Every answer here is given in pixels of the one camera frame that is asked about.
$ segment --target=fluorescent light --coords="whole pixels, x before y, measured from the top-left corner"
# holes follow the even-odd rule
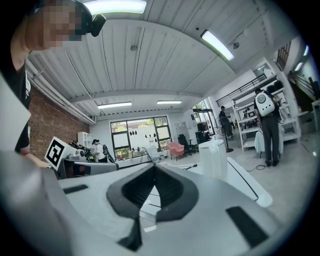
[[[258,70],[262,69],[264,66],[265,66],[265,65],[263,65],[263,66],[259,67],[259,68],[258,68]]]
[[[228,61],[232,60],[235,56],[229,51],[229,49],[218,39],[214,34],[205,30],[201,35],[202,39],[207,41],[210,45],[216,48]]]
[[[105,13],[143,14],[147,2],[144,0],[95,0],[85,2],[84,5],[92,15]]]
[[[309,52],[309,46],[307,45],[307,46],[305,47],[303,56],[306,56],[306,55],[308,54],[308,52]]]
[[[116,108],[116,107],[124,107],[131,106],[131,102],[121,102],[121,103],[111,103],[97,106],[98,109],[107,109],[107,108]]]
[[[294,71],[298,71],[302,66],[302,62],[300,62],[298,65],[296,65],[295,70]]]
[[[157,104],[180,104],[181,100],[158,100]]]

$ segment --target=person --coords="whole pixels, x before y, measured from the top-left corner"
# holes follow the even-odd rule
[[[264,92],[267,96],[269,96],[274,105],[275,109],[272,113],[267,114],[266,116],[261,116],[256,104],[256,98],[254,98],[253,105],[256,113],[257,120],[261,124],[263,139],[264,139],[264,151],[265,151],[265,164],[269,167],[277,166],[279,163],[279,127],[278,127],[278,119],[279,115],[279,107],[276,98],[267,91],[262,91],[261,89],[255,89],[255,95]]]
[[[107,163],[107,156],[104,154],[104,147],[99,143],[100,140],[94,139],[92,144],[96,145],[96,150],[93,155],[96,157],[99,163]]]
[[[81,22],[81,15],[76,15],[76,7],[72,1],[44,0],[43,7],[36,9],[39,1],[28,0],[11,1],[8,4],[19,5],[18,8],[6,7],[15,10],[10,18],[6,14],[1,16],[2,55],[0,58],[0,72],[16,97],[28,109],[30,104],[30,91],[26,89],[25,60],[31,51],[47,50],[51,47],[62,46],[76,34],[76,24]],[[32,160],[39,167],[46,168],[48,163],[41,161],[31,154],[29,148],[28,124],[25,125],[15,151]]]
[[[228,138],[231,138],[233,136],[233,133],[232,133],[230,121],[228,119],[230,116],[226,116],[225,109],[226,109],[225,106],[221,107],[221,111],[219,113],[219,119],[220,119],[222,128],[224,129],[224,132],[226,133]]]

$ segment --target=floor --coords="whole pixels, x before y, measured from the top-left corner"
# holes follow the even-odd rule
[[[264,154],[259,158],[255,149],[242,152],[237,134],[228,141],[232,152],[227,153],[264,187],[272,196],[273,203],[268,209],[282,223],[287,224],[302,209],[309,196],[311,187],[317,177],[320,133],[303,135],[298,144],[296,140],[287,141],[284,145],[280,163],[276,167],[266,167],[263,170],[254,169],[257,165],[264,165]],[[171,165],[193,165],[200,162],[199,153],[176,159],[166,159]],[[154,224],[146,219],[141,221],[143,228]]]

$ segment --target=person in white shirt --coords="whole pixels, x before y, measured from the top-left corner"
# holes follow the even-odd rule
[[[100,140],[94,139],[92,144],[96,145],[96,151],[94,153],[95,158],[98,160],[100,163],[107,163],[107,157],[104,154],[104,147],[99,143]]]

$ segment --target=pink armchair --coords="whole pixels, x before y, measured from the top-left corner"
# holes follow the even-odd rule
[[[183,156],[185,153],[185,146],[179,144],[178,142],[169,142],[168,143],[169,153],[172,156],[176,157],[176,161],[178,161],[178,157]]]

